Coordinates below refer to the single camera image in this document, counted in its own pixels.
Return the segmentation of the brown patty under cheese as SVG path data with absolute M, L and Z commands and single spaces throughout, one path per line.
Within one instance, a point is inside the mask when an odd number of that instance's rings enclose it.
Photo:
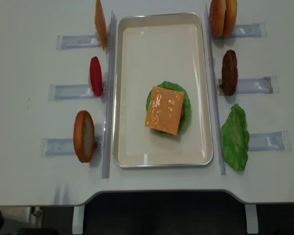
M 181 110 L 181 115 L 180 115 L 180 123 L 183 121 L 184 119 L 184 112 L 185 112 L 185 109 L 184 109 L 184 105 L 182 105 L 182 110 Z

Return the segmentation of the clear holder middle right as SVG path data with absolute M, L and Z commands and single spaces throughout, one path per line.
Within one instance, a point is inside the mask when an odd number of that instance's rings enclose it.
M 278 94 L 277 76 L 239 79 L 234 94 Z

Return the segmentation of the clear holder bottom right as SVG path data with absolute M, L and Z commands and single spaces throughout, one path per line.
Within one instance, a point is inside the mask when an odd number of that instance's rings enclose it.
M 250 134 L 249 151 L 290 151 L 289 132 L 278 131 L 272 133 Z

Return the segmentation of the clear right rail strip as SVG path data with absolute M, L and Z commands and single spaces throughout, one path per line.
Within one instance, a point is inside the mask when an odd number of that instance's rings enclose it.
M 214 110 L 214 123 L 215 123 L 215 128 L 216 128 L 216 137 L 217 137 L 216 145 L 217 145 L 217 149 L 218 149 L 220 174 L 222 176 L 224 176 L 224 175 L 226 175 L 226 171 L 225 171 L 225 162 L 224 162 L 224 157 L 223 157 L 223 148 L 222 148 L 222 139 L 221 139 L 218 93 L 217 93 L 217 85 L 216 85 L 215 70 L 214 70 L 214 58 L 213 58 L 213 51 L 212 51 L 211 29 L 210 29 L 210 25 L 209 25 L 208 4 L 205 5 L 204 16 L 205 16 L 205 25 L 206 25 L 208 63 L 209 63 L 211 90 L 212 90 L 212 101 L 213 101 L 213 110 Z

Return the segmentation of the white table leg right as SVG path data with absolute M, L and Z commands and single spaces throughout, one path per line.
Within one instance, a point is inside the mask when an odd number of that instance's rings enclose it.
M 250 235 L 259 233 L 257 207 L 255 204 L 245 204 L 246 230 Z

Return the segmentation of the upright orange cheese slice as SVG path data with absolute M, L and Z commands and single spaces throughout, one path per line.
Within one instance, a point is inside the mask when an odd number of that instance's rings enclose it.
M 95 5 L 95 26 L 99 36 L 101 47 L 103 51 L 105 51 L 106 22 L 105 22 L 105 16 L 104 16 L 104 12 L 103 12 L 103 8 L 102 8 L 102 4 L 100 0 L 96 0 L 96 5 Z

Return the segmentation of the bottom bun slice left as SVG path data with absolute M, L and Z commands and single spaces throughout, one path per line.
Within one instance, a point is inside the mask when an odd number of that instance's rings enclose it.
M 95 129 L 88 111 L 79 111 L 73 129 L 73 146 L 75 154 L 82 163 L 91 161 L 95 148 Z

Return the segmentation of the sesame bun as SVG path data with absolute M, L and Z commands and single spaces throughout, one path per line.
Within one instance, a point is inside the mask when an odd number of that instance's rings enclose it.
M 230 38 L 234 30 L 237 16 L 237 0 L 226 0 L 226 10 L 222 37 Z
M 226 11 L 226 0 L 212 0 L 209 10 L 209 22 L 211 32 L 214 36 L 220 37 L 223 32 L 224 18 Z

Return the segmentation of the clear holder middle left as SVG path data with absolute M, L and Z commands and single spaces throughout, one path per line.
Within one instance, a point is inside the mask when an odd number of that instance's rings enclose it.
M 82 85 L 54 85 L 49 86 L 49 101 L 71 100 L 71 99 L 91 99 L 97 98 L 92 88 L 87 84 Z

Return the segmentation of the red tomato slice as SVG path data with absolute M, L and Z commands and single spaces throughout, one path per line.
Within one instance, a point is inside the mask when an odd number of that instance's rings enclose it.
M 100 97 L 103 92 L 102 72 L 99 59 L 96 56 L 90 62 L 89 78 L 94 95 Z

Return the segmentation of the white table leg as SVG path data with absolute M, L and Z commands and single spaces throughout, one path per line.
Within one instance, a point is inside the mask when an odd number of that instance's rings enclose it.
M 72 221 L 72 234 L 82 235 L 83 234 L 83 223 L 84 223 L 84 211 L 85 206 L 74 207 L 73 210 L 73 221 Z
M 246 230 L 250 235 L 259 233 L 257 207 L 255 204 L 245 204 Z

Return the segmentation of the upright brown meat patty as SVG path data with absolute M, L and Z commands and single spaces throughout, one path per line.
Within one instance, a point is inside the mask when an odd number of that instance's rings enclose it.
M 222 60 L 222 89 L 225 95 L 232 96 L 238 84 L 237 57 L 228 50 Z

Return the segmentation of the white table leg left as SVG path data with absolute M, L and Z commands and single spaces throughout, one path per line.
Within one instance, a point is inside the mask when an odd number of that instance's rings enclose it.
M 85 206 L 74 207 L 73 210 L 73 221 L 72 221 L 72 234 L 82 235 L 83 234 L 83 223 L 84 223 L 84 211 Z

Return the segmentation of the sesame top bun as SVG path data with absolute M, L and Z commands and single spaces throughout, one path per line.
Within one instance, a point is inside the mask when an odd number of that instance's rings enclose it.
M 212 0 L 209 10 L 209 22 L 211 32 L 214 36 L 220 37 L 223 32 L 224 18 L 226 11 L 226 0 Z

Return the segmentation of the white metal serving tray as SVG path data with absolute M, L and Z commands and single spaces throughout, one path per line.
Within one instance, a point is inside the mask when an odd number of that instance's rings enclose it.
M 178 135 L 145 127 L 154 86 L 181 86 L 191 116 Z M 114 83 L 113 159 L 121 168 L 206 165 L 213 158 L 202 21 L 195 13 L 123 18 Z

